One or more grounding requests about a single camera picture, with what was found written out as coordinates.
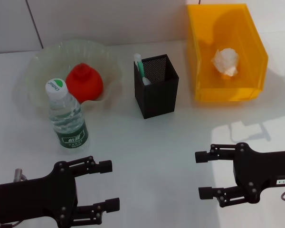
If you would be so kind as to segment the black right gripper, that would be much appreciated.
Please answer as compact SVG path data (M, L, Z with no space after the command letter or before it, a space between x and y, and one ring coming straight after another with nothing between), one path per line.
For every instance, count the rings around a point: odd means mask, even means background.
M221 208L242 203L255 204L268 188L285 187L285 151L256 152L247 143L212 144L210 151L195 152L196 163L233 160L238 186L228 188L199 187L201 200L216 198Z

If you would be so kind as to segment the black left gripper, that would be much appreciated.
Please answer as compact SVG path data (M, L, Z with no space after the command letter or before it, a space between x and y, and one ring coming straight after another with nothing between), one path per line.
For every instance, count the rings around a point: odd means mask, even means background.
M104 212L120 210L120 199L108 199L93 205L76 207L75 178L112 171L111 160L97 163L93 156L88 156L68 162L57 162L52 172L43 178L1 184L0 223L51 217L59 228L69 228L71 225L100 225Z

